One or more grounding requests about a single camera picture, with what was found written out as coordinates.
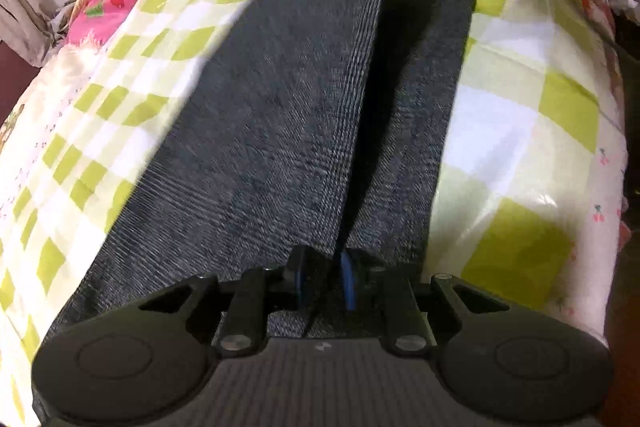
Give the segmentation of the dark grey striped pants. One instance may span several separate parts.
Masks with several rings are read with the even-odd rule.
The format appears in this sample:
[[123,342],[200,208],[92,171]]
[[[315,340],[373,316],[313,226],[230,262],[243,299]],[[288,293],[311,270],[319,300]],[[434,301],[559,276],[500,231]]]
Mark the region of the dark grey striped pants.
[[250,2],[52,331],[296,245],[417,280],[474,5]]

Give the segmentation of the green checkered plastic bed cover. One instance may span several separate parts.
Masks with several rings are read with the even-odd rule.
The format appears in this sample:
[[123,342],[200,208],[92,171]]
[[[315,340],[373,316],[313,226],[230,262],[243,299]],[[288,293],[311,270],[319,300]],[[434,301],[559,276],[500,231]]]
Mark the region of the green checkered plastic bed cover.
[[[1,418],[204,54],[248,0],[138,0],[41,152],[1,153]],[[476,0],[424,270],[601,334],[618,251],[622,85],[606,0]]]

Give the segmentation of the pink floral bedsheet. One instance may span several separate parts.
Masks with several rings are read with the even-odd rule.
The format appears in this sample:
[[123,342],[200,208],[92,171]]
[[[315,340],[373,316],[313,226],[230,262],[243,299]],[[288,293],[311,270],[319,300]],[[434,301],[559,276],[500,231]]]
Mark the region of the pink floral bedsheet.
[[41,67],[1,41],[1,153],[41,152],[79,93],[104,69],[102,48],[138,0],[70,0],[66,34]]

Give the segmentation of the beige curtain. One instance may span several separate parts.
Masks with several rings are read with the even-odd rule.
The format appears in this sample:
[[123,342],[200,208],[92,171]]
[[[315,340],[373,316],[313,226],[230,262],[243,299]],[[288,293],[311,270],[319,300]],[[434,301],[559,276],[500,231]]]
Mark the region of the beige curtain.
[[1,41],[26,63],[41,67],[66,34],[63,12],[53,0],[0,0]]

